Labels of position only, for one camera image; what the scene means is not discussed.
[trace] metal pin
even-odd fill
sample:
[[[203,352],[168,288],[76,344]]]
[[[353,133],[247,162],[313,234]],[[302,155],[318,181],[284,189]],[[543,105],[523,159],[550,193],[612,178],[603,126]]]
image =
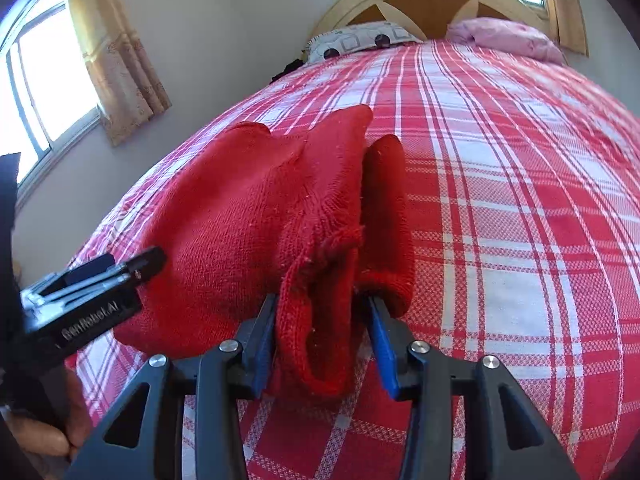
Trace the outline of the metal pin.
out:
[[[163,356],[162,354],[152,355],[149,358],[149,365],[152,366],[153,368],[159,368],[161,366],[164,366],[165,363],[166,363],[166,357]]]
[[[491,368],[491,370],[494,370],[494,368],[500,366],[500,359],[498,359],[495,355],[485,355],[482,358],[482,365],[486,368]]]
[[[416,340],[411,343],[409,346],[412,352],[416,352],[417,354],[426,354],[429,350],[431,350],[431,346],[426,341]]]
[[[220,346],[218,348],[220,348],[220,350],[222,350],[223,352],[235,352],[236,350],[238,350],[238,341],[236,341],[235,339],[225,339],[222,343],[220,343]]]

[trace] wall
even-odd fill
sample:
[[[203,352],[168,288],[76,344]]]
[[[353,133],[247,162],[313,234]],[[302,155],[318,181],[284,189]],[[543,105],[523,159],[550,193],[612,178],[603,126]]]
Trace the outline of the wall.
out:
[[[297,57],[335,0],[123,1],[174,106],[118,148],[96,128],[37,187],[14,231],[24,284],[63,268],[149,167]],[[605,0],[581,3],[591,57],[571,65],[640,115],[640,51]]]
[[[589,57],[566,52],[569,65],[640,116],[640,50],[607,0],[580,0]]]

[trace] headboard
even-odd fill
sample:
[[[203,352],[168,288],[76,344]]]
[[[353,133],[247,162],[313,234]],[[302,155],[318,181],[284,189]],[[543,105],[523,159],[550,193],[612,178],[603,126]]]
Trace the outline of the headboard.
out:
[[[478,16],[522,22],[548,34],[545,23],[519,0],[338,0],[312,37],[352,23],[387,20],[421,40],[444,38],[449,23]]]

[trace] plaid bedspread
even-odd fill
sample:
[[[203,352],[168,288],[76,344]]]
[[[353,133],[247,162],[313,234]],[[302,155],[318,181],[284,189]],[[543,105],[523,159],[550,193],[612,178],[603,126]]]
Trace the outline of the plaid bedspread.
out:
[[[433,42],[302,68],[205,126],[123,197],[76,257],[116,259],[162,188],[226,126],[287,134],[336,108],[374,112],[370,141],[407,158],[415,298],[404,320],[444,353],[497,355],[574,461],[602,478],[640,428],[640,123],[569,68]],[[94,421],[144,363],[111,335],[78,357]],[[356,388],[339,402],[241,402],[252,479],[391,480],[409,405],[381,388],[365,338]],[[193,402],[184,473],[193,473]],[[462,404],[454,478],[463,475]]]

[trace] white patterned pillow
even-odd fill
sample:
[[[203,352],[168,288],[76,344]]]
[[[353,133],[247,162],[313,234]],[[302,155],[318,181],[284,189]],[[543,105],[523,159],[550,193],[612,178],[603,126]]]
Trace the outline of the white patterned pillow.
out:
[[[422,43],[396,23],[359,23],[319,34],[306,44],[304,52],[309,53],[307,63],[311,64],[368,48],[388,48],[409,41]]]

